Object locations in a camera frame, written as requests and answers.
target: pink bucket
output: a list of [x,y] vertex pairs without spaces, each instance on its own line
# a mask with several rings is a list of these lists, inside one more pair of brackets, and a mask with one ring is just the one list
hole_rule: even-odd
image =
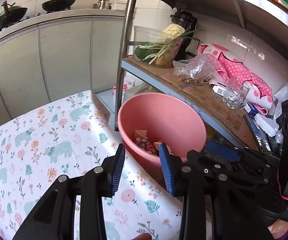
[[117,123],[126,149],[157,182],[163,181],[160,158],[131,141],[135,130],[147,130],[152,143],[162,139],[183,162],[187,161],[188,151],[201,151],[206,141],[205,126],[197,112],[181,100],[161,93],[129,98],[118,112]]

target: shelf post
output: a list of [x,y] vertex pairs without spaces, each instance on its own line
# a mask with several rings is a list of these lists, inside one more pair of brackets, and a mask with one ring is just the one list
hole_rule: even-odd
[[127,0],[121,45],[120,45],[120,55],[118,58],[118,68],[117,68],[117,79],[116,79],[116,97],[115,97],[115,121],[114,127],[118,131],[117,126],[117,115],[118,111],[122,105],[122,94],[123,94],[123,83],[124,83],[124,74],[125,70],[122,69],[122,59],[128,55],[128,42],[131,36],[133,14],[135,9],[136,0]]

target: finger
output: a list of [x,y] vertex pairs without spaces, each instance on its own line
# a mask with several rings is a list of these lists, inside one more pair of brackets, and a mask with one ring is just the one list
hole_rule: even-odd
[[143,233],[132,240],[152,240],[152,236],[149,233]]

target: glass cup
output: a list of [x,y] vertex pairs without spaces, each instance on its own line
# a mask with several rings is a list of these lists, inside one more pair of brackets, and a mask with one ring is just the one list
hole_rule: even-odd
[[226,86],[223,102],[232,109],[243,109],[246,105],[246,95],[250,91],[248,85],[237,77],[232,76]]

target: tile floor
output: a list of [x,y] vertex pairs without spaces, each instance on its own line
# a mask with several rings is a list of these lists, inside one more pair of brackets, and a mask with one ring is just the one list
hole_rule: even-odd
[[112,129],[112,131],[115,133],[115,136],[122,142],[122,137],[119,132],[114,131],[114,119],[115,119],[115,107],[113,104],[113,94],[112,94],[113,89],[108,89],[102,92],[96,93],[96,95],[99,97],[99,99],[102,101],[104,106],[110,111],[111,116],[109,117],[108,120],[108,125]]

